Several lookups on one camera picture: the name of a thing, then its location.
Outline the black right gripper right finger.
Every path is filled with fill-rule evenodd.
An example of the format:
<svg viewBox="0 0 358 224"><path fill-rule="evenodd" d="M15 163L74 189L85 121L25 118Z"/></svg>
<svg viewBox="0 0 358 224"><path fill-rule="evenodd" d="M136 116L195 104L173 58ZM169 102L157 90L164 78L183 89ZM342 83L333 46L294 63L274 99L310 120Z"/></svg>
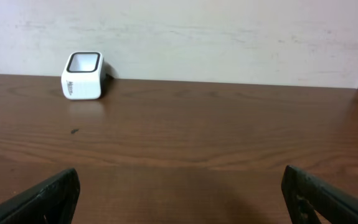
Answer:
<svg viewBox="0 0 358 224"><path fill-rule="evenodd" d="M320 223L318 215L330 223L358 224L357 198L298 167L286 166L281 191L295 224Z"/></svg>

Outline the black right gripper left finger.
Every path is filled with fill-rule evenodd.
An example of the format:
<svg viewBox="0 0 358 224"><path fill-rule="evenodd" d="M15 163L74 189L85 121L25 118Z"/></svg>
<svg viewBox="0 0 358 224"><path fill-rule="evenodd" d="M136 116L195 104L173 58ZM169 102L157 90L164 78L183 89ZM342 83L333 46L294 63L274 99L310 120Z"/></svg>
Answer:
<svg viewBox="0 0 358 224"><path fill-rule="evenodd" d="M0 204L3 223L67 223L73 220L80 181L74 168L44 180Z"/></svg>

